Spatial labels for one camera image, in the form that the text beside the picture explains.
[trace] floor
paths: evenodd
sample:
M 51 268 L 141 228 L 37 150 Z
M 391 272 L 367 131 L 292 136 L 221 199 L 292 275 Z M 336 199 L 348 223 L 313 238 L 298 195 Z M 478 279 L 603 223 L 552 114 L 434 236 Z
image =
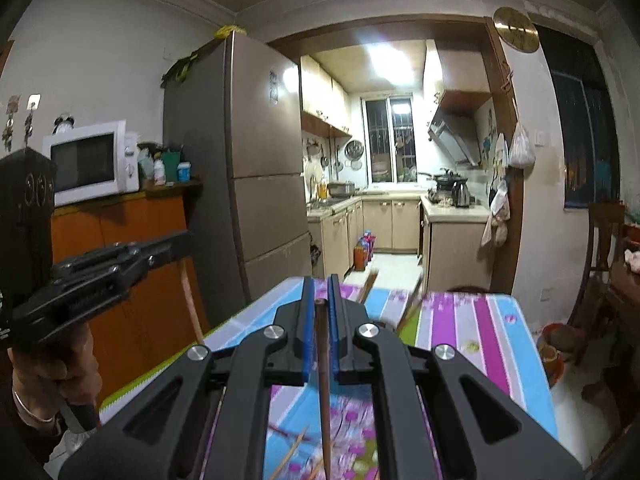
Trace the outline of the floor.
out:
M 364 272 L 352 271 L 344 283 L 362 285 L 371 269 L 378 269 L 380 288 L 412 289 L 422 267 L 411 254 L 374 254 Z M 595 383 L 606 364 L 611 341 L 594 341 L 580 368 L 567 364 L 564 376 L 551 389 L 560 443 L 586 468 L 597 458 L 614 428 L 619 424 L 613 398 L 600 394 L 597 406 L 582 400 L 582 388 Z

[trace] range hood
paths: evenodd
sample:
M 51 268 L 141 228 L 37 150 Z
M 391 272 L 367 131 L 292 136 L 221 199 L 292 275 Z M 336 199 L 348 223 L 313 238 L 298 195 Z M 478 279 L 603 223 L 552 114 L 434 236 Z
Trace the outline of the range hood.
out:
M 480 164 L 480 146 L 473 119 L 443 114 L 439 121 L 431 123 L 429 136 L 449 153 L 457 166 Z

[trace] metal screw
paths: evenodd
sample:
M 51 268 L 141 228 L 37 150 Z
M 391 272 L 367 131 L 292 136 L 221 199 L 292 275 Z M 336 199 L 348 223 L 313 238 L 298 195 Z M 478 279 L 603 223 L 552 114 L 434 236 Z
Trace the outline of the metal screw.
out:
M 280 339 L 284 335 L 284 329 L 280 325 L 269 325 L 264 329 L 264 335 L 269 339 Z
M 192 361 L 202 361 L 208 353 L 209 349 L 206 346 L 195 345 L 187 350 L 187 357 Z
M 451 345 L 438 345 L 434 350 L 437 357 L 443 361 L 449 361 L 456 355 L 456 349 Z
M 365 323 L 358 327 L 358 333 L 363 337 L 375 337 L 380 333 L 380 329 L 373 323 Z

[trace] kettle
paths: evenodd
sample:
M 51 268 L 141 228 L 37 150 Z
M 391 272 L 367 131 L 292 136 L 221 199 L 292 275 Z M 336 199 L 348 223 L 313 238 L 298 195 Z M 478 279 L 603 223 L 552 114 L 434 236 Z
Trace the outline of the kettle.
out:
M 469 193 L 469 188 L 466 186 L 466 182 L 462 180 L 455 182 L 451 189 L 451 197 L 454 206 L 469 207 L 471 204 L 471 194 Z

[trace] hand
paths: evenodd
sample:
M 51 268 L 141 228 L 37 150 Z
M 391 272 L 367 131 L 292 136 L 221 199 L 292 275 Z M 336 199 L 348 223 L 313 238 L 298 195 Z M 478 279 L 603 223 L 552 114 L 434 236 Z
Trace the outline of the hand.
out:
M 98 361 L 94 357 L 94 338 L 87 324 L 79 326 L 70 336 L 68 354 L 60 358 L 47 349 L 24 352 L 9 349 L 14 365 L 14 390 L 27 409 L 42 419 L 56 415 L 58 407 L 42 389 L 42 379 L 56 381 L 60 394 L 70 404 L 92 404 L 102 387 Z M 18 406 L 20 418 L 29 426 L 46 430 L 42 424 Z

